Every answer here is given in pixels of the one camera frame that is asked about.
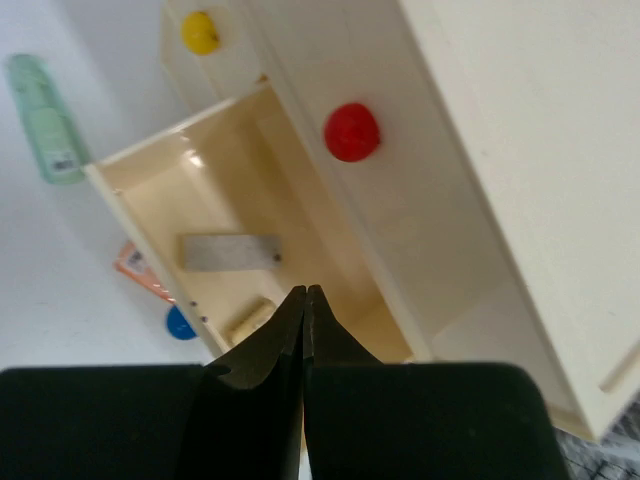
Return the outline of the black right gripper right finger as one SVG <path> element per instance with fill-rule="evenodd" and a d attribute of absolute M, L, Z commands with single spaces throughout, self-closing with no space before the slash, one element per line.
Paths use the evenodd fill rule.
<path fill-rule="evenodd" d="M 303 325 L 304 427 L 316 479 L 565 479 L 541 393 L 505 363 L 385 364 L 319 286 Z"/>

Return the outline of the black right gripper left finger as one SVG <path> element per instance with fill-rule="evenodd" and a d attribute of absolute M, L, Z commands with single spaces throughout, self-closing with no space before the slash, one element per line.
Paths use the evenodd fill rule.
<path fill-rule="evenodd" d="M 207 365 L 4 370 L 2 477 L 296 478 L 305 300 Z"/>

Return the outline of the grey eraser with sleeve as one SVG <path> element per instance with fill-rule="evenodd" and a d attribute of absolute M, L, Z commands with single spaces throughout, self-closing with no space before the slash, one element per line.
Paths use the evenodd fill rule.
<path fill-rule="evenodd" d="M 184 234 L 178 237 L 182 286 L 197 316 L 225 350 L 261 326 L 282 298 L 275 275 L 283 248 L 273 234 Z"/>

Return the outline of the drawer red knob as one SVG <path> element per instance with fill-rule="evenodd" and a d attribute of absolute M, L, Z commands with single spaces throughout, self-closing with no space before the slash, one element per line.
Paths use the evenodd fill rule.
<path fill-rule="evenodd" d="M 361 103 L 348 103 L 332 111 L 323 127 L 324 144 L 342 162 L 362 161 L 381 144 L 378 123 Z"/>

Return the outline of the green transparent correction tape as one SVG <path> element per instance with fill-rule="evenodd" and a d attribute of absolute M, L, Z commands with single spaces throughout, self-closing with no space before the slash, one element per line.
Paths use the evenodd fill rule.
<path fill-rule="evenodd" d="M 53 185 L 82 181 L 90 155 L 44 62 L 13 54 L 4 72 L 42 178 Z"/>

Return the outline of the small drawer yellow knob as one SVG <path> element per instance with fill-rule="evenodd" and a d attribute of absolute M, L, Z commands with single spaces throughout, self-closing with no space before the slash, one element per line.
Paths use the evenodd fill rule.
<path fill-rule="evenodd" d="M 181 25 L 181 38 L 189 51 L 204 56 L 220 47 L 220 39 L 212 19 L 203 11 L 189 13 Z"/>

